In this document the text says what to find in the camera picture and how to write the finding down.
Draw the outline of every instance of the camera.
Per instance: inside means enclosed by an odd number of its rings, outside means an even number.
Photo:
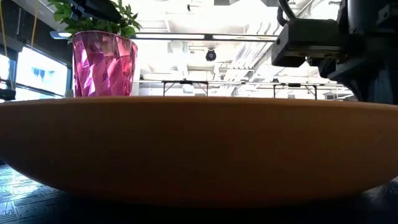
[[[216,60],[216,58],[217,58],[217,54],[214,51],[214,49],[209,49],[209,51],[207,51],[207,54],[206,54],[206,60],[208,62],[213,62]]]

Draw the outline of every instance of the green plant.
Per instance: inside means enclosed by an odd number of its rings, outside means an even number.
[[[72,41],[73,35],[77,32],[84,30],[99,30],[106,31],[113,34],[120,35],[122,37],[130,38],[136,34],[136,30],[140,30],[142,26],[136,21],[138,13],[133,14],[131,12],[131,6],[123,6],[122,0],[118,0],[118,3],[113,1],[113,6],[120,12],[122,19],[118,23],[104,21],[101,19],[91,17],[80,17],[77,21],[71,19],[72,5],[68,0],[48,0],[50,5],[54,5],[57,10],[54,13],[54,19],[60,21],[61,24],[65,23],[68,26],[65,28],[65,32],[71,34],[69,42]]]

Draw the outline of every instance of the pink plant pot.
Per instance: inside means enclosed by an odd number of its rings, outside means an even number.
[[[102,31],[73,36],[75,96],[130,96],[137,45]]]

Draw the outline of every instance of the table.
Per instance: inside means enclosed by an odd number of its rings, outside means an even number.
[[[76,197],[34,182],[9,166],[0,166],[0,223],[77,222],[398,223],[398,179],[354,197],[305,205],[198,209],[134,205]]]

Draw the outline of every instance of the wooden bowl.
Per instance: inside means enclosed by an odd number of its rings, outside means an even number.
[[[398,107],[249,98],[0,105],[0,158],[91,197],[258,207],[351,195],[398,175]]]

